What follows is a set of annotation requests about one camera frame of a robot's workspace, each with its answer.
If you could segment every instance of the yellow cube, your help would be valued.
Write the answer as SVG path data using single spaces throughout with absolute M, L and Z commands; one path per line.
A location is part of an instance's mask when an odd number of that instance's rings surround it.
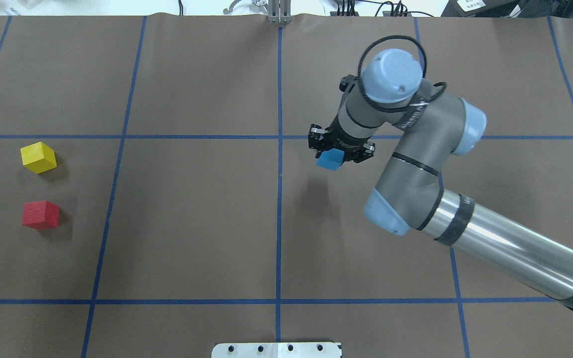
M 42 141 L 21 149 L 23 166 L 39 174 L 57 167 L 54 150 Z

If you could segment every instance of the white label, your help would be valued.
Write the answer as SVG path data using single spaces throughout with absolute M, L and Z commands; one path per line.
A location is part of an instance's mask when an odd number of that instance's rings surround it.
M 461 6 L 465 12 L 480 9 L 485 6 L 482 0 L 457 0 L 457 4 Z

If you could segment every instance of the white metal plate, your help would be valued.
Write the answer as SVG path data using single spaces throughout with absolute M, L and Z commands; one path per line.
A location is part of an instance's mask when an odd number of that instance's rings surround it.
M 342 344 L 333 342 L 218 344 L 211 351 L 211 358 L 341 358 L 341 356 Z

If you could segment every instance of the red cube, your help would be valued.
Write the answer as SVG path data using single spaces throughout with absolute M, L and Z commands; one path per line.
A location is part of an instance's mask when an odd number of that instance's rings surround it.
M 47 200 L 26 202 L 21 224 L 35 230 L 59 226 L 59 207 Z

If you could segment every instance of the robotic arm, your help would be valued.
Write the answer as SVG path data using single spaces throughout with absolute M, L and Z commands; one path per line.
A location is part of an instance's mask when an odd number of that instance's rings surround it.
M 318 165 L 337 170 L 343 162 L 373 156 L 369 138 L 388 122 L 404 131 L 364 208 L 383 229 L 404 235 L 412 227 L 443 245 L 484 260 L 525 285 L 573 310 L 573 250 L 444 189 L 439 173 L 450 154 L 462 156 L 480 140 L 486 116 L 445 92 L 446 84 L 425 79 L 412 55 L 396 48 L 379 52 L 362 73 L 377 44 L 407 36 L 387 36 L 369 46 L 357 76 L 340 83 L 341 104 L 326 129 L 312 124 L 309 147 Z

